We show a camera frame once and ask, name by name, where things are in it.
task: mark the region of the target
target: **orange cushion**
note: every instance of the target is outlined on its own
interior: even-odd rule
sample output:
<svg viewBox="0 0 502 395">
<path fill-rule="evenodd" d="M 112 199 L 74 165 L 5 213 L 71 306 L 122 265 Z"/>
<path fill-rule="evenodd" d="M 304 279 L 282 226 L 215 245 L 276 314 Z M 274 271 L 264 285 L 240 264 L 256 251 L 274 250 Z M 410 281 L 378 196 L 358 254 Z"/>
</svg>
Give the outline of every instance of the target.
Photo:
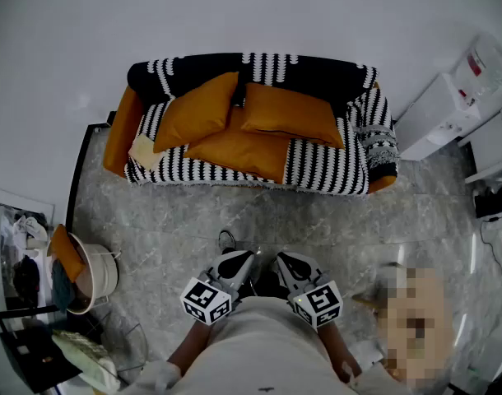
<svg viewBox="0 0 502 395">
<path fill-rule="evenodd" d="M 243 132 L 243 121 L 243 110 L 233 107 L 227 129 L 191 143 L 184 157 L 257 175 L 281 184 L 290 140 Z"/>
<path fill-rule="evenodd" d="M 59 261 L 61 261 L 68 278 L 71 282 L 75 282 L 86 265 L 74 249 L 64 225 L 59 224 L 55 229 L 50 244 L 52 244 L 52 250 L 57 255 Z"/>
<path fill-rule="evenodd" d="M 242 130 L 308 139 L 344 149 L 332 106 L 313 96 L 258 83 L 246 84 Z"/>
<path fill-rule="evenodd" d="M 199 141 L 225 128 L 238 73 L 224 73 L 172 101 L 161 120 L 153 151 Z"/>
</svg>

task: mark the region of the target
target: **sneaker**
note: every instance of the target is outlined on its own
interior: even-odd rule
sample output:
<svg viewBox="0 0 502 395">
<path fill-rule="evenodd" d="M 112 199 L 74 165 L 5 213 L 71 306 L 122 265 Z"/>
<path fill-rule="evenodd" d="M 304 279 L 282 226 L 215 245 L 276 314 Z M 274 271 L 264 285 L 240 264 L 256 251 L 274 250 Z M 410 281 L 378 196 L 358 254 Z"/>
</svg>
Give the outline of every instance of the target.
<svg viewBox="0 0 502 395">
<path fill-rule="evenodd" d="M 218 235 L 218 247 L 220 248 L 222 253 L 235 250 L 235 237 L 233 237 L 233 235 L 229 231 L 222 230 Z"/>
</svg>

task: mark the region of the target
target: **clothing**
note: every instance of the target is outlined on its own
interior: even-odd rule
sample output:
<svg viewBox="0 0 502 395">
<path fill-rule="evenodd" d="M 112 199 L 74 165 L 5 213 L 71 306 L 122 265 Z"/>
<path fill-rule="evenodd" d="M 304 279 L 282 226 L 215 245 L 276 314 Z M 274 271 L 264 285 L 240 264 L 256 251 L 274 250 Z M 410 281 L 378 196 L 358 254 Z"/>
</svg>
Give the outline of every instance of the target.
<svg viewBox="0 0 502 395">
<path fill-rule="evenodd" d="M 285 301 L 248 297 L 215 323 L 205 351 L 185 376 L 164 361 L 150 363 L 123 395 L 154 394 L 408 394 L 381 365 L 346 386 L 318 334 Z"/>
</svg>

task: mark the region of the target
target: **black and white striped sofa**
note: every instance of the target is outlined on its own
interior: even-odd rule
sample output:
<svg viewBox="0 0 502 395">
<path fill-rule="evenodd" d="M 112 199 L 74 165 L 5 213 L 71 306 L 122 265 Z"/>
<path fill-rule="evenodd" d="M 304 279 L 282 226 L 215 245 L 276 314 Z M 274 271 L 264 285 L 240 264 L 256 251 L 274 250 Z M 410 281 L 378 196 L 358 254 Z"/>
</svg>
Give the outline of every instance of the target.
<svg viewBox="0 0 502 395">
<path fill-rule="evenodd" d="M 135 136 L 156 138 L 165 107 L 225 72 L 239 72 L 233 104 L 243 106 L 245 83 L 257 82 L 326 100 L 345 149 L 291 139 L 282 183 L 184 158 L 170 148 L 156 170 L 128 157 Z M 397 177 L 399 155 L 388 102 L 373 67 L 279 53 L 216 53 L 134 64 L 105 152 L 105 168 L 131 184 L 225 184 L 293 188 L 328 194 L 372 193 Z"/>
</svg>

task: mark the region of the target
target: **white bucket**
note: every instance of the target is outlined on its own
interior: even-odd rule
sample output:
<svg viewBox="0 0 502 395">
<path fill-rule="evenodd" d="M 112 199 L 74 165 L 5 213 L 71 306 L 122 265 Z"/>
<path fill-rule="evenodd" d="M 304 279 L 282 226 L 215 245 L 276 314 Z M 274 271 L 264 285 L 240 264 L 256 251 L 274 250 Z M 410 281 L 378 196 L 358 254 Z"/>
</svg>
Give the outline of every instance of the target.
<svg viewBox="0 0 502 395">
<path fill-rule="evenodd" d="M 118 269 L 114 257 L 100 244 L 85 244 L 74 234 L 70 236 L 76 241 L 74 247 L 86 264 L 86 268 L 76 279 L 77 288 L 90 303 L 80 309 L 67 310 L 73 314 L 85 314 L 94 306 L 95 300 L 110 295 L 118 284 Z"/>
</svg>

